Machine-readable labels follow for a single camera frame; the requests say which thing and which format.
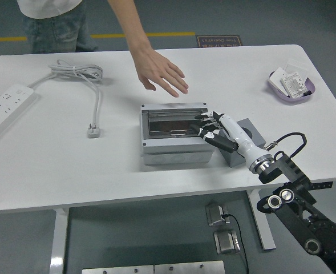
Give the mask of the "person's left hand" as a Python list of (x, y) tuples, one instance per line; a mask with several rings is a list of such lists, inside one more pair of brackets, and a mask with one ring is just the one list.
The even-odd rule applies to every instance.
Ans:
[(171, 96), (179, 97), (188, 93), (188, 84), (183, 72), (169, 59), (153, 49), (131, 51), (132, 59), (139, 78), (146, 90), (156, 90), (156, 85)]

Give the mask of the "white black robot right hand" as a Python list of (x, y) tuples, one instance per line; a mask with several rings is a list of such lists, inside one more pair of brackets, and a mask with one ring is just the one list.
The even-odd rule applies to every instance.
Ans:
[(195, 116), (191, 129), (207, 143), (226, 152), (238, 152), (253, 174), (260, 174), (274, 163), (272, 155), (254, 144), (249, 135), (227, 114), (214, 111)]

